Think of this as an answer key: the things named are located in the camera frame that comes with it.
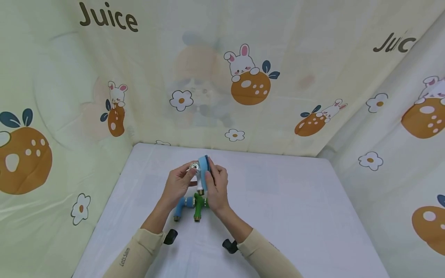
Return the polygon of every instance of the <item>forearm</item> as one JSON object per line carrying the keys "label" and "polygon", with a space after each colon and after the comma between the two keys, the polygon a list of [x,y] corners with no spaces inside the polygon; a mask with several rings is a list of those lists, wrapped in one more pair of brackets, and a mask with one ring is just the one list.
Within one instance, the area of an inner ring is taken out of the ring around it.
{"label": "forearm", "polygon": [[261,278],[303,278],[286,256],[255,229],[238,244],[238,249]]}
{"label": "forearm", "polygon": [[246,240],[253,230],[253,228],[244,222],[230,207],[216,212],[216,216],[238,243]]}
{"label": "forearm", "polygon": [[171,205],[160,199],[153,211],[142,224],[141,229],[145,229],[154,234],[160,234],[164,229],[167,218],[172,209],[173,207],[171,207]]}
{"label": "forearm", "polygon": [[295,266],[232,209],[216,215],[238,243],[238,249],[262,278],[302,278]]}
{"label": "forearm", "polygon": [[144,278],[158,254],[165,234],[139,229],[119,253],[103,278]]}
{"label": "forearm", "polygon": [[159,200],[153,211],[119,253],[104,278],[144,278],[156,258],[165,234],[162,229],[170,213],[170,206]]}

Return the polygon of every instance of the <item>left hand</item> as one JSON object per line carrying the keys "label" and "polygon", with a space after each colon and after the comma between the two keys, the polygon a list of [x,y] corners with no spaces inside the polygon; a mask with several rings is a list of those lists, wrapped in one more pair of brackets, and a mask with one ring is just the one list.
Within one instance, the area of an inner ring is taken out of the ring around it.
{"label": "left hand", "polygon": [[190,165],[195,161],[190,161],[181,167],[173,169],[170,171],[164,192],[162,193],[160,201],[164,203],[170,210],[176,207],[179,200],[184,197],[189,186],[196,186],[196,181],[191,181],[191,179],[196,174],[196,169],[191,168],[188,170]]}

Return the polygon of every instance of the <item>green pipe fitting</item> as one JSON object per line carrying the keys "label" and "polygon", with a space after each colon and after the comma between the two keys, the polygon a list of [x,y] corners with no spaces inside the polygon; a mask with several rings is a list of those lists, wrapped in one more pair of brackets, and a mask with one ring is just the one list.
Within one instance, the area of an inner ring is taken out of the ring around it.
{"label": "green pipe fitting", "polygon": [[199,222],[201,220],[201,209],[202,209],[202,207],[208,208],[209,202],[208,202],[207,198],[204,199],[198,193],[194,194],[194,198],[195,198],[195,214],[194,214],[193,218],[194,218],[195,222]]}

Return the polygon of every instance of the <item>finger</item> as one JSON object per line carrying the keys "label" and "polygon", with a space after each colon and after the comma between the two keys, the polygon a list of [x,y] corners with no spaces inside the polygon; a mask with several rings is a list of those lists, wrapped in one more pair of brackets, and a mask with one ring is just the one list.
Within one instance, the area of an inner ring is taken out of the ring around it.
{"label": "finger", "polygon": [[187,162],[186,164],[172,170],[173,173],[175,173],[176,175],[179,175],[180,173],[186,173],[186,171],[188,170],[188,168],[190,167],[190,165],[192,165],[193,163],[195,163],[196,161],[190,161]]}
{"label": "finger", "polygon": [[195,168],[191,168],[190,170],[187,171],[187,173],[181,179],[181,181],[183,182],[183,184],[188,185],[188,184],[190,184],[190,181],[195,176],[195,174],[196,174],[196,169]]}
{"label": "finger", "polygon": [[215,167],[216,167],[216,169],[218,169],[218,172],[227,174],[226,168],[219,166],[219,165],[215,165]]}
{"label": "finger", "polygon": [[219,171],[216,168],[215,164],[213,163],[213,161],[210,159],[209,157],[209,166],[210,166],[210,170],[212,171],[213,176],[215,177],[216,175],[219,175]]}
{"label": "finger", "polygon": [[209,194],[213,194],[216,191],[216,187],[212,174],[209,171],[206,171],[204,177],[206,178],[207,191]]}
{"label": "finger", "polygon": [[227,174],[227,170],[224,167],[221,167],[219,165],[215,165],[216,169],[218,169],[219,171],[219,176],[222,177],[223,179],[227,179],[229,177],[229,175]]}

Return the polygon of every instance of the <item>right hand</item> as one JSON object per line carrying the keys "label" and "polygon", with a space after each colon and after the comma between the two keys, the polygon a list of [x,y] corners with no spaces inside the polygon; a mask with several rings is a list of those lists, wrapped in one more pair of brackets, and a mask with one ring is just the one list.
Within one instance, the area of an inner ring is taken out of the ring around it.
{"label": "right hand", "polygon": [[207,199],[210,209],[218,216],[219,213],[230,209],[227,199],[227,170],[215,165],[209,157],[209,166],[212,173],[206,171]]}

